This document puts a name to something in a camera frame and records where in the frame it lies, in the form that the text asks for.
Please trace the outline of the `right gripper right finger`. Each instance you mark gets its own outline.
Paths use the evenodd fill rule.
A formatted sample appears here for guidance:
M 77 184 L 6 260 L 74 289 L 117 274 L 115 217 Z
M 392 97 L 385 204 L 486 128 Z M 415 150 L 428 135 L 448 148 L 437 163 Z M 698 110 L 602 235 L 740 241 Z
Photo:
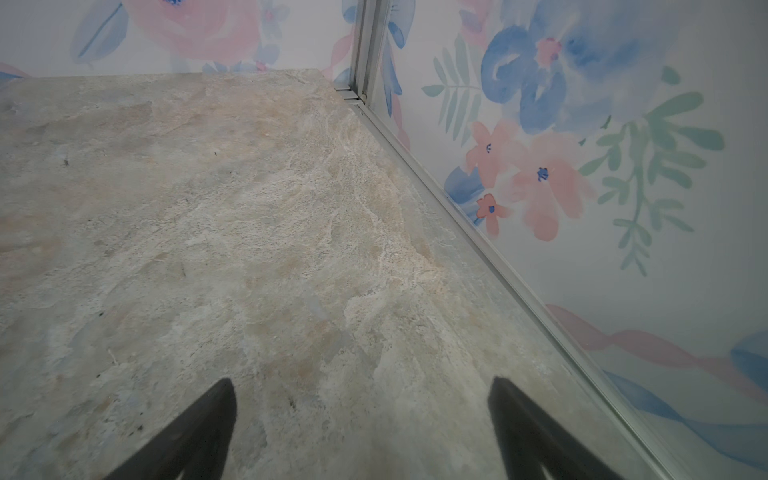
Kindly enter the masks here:
M 487 403 L 509 479 L 621 479 L 509 379 L 493 379 Z

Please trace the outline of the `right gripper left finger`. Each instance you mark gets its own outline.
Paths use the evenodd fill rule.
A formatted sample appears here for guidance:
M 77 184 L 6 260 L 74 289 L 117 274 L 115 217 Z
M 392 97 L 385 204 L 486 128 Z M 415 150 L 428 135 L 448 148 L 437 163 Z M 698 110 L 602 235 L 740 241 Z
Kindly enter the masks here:
M 235 388 L 222 378 L 109 479 L 220 479 L 237 420 Z

